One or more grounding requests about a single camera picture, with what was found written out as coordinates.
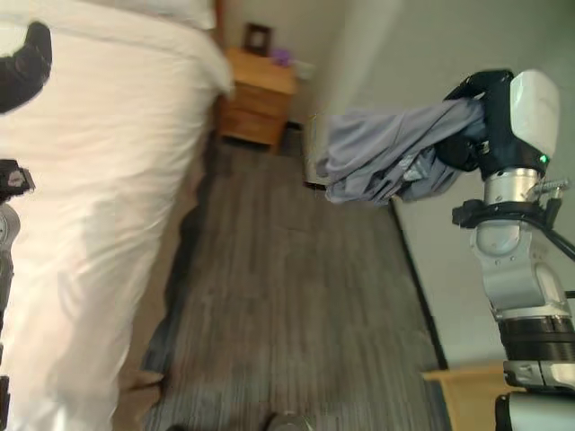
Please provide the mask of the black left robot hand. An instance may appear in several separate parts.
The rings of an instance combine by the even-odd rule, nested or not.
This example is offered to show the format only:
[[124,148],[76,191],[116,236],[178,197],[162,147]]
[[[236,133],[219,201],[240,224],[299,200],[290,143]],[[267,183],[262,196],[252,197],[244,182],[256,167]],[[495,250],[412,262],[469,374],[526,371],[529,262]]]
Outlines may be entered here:
[[31,22],[22,46],[1,58],[1,114],[35,98],[50,77],[52,43],[48,26]]

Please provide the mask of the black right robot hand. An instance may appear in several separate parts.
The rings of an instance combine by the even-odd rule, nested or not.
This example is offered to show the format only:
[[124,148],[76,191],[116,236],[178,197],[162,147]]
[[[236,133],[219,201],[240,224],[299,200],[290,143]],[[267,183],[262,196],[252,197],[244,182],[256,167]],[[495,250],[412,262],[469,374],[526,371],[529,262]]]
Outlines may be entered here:
[[560,120],[559,90],[546,74],[485,70],[468,76],[446,99],[477,101],[482,117],[477,130],[462,130],[435,145],[442,163],[464,172],[478,169],[484,180],[513,169],[546,173]]

